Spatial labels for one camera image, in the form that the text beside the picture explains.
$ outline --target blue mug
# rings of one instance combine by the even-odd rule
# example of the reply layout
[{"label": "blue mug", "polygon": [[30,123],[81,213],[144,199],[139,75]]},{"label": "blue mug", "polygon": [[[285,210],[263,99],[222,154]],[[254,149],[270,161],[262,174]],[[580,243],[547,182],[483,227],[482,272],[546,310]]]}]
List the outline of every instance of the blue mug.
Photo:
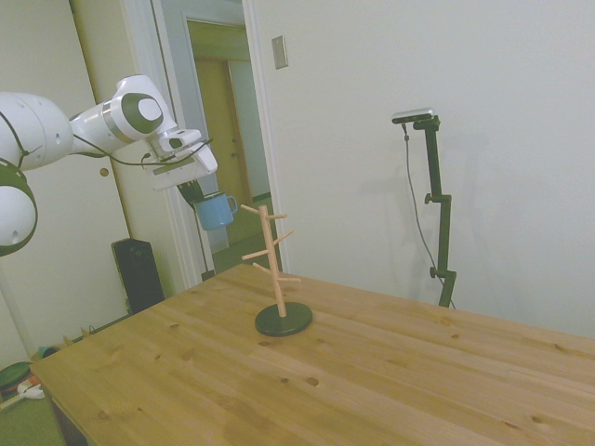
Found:
[{"label": "blue mug", "polygon": [[[229,200],[233,201],[230,209]],[[205,199],[194,205],[198,219],[204,230],[216,230],[233,222],[233,214],[238,212],[238,203],[225,192],[215,192],[205,195]]]}]

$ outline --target floor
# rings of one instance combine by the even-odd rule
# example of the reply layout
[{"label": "floor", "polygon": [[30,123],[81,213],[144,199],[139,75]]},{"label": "floor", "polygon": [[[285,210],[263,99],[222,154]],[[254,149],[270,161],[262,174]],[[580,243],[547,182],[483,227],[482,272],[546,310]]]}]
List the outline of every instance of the floor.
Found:
[{"label": "floor", "polygon": [[0,444],[63,446],[65,443],[49,399],[21,400],[0,411]]}]

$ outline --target black speaker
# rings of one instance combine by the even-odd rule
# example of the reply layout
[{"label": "black speaker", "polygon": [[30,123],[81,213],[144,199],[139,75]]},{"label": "black speaker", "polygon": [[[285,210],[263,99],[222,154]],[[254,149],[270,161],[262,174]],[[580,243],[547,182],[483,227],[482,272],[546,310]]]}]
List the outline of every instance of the black speaker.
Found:
[{"label": "black speaker", "polygon": [[112,243],[112,250],[132,314],[165,300],[150,243],[124,239]]}]

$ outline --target light switch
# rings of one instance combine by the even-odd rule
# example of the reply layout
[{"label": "light switch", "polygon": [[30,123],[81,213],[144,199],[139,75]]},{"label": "light switch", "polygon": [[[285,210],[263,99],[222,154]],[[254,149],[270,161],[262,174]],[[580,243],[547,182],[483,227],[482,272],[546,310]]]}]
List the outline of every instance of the light switch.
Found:
[{"label": "light switch", "polygon": [[287,52],[285,51],[285,38],[282,35],[272,39],[272,55],[275,59],[275,68],[277,70],[289,65],[287,62]]}]

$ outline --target wooden mug tree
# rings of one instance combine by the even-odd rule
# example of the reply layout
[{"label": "wooden mug tree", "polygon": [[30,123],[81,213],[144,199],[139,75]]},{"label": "wooden mug tree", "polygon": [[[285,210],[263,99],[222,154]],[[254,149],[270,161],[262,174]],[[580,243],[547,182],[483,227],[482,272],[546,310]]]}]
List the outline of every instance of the wooden mug tree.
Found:
[{"label": "wooden mug tree", "polygon": [[286,235],[279,237],[277,240],[272,239],[271,231],[271,220],[276,218],[286,218],[287,214],[270,216],[269,208],[266,204],[259,206],[258,210],[244,204],[242,204],[241,207],[252,214],[257,214],[260,216],[260,224],[262,225],[262,232],[264,234],[264,243],[266,247],[266,249],[263,251],[242,256],[242,260],[264,255],[268,256],[271,269],[266,269],[256,262],[252,265],[271,275],[272,288],[274,289],[275,298],[277,300],[276,305],[271,305],[270,307],[264,308],[257,315],[255,321],[257,330],[268,336],[289,336],[297,332],[301,332],[312,322],[312,312],[304,304],[300,304],[298,302],[285,303],[283,292],[281,290],[281,282],[301,282],[301,279],[293,277],[279,277],[277,254],[275,252],[275,246],[279,244],[281,240],[289,237],[293,231],[290,230],[286,233]]}]

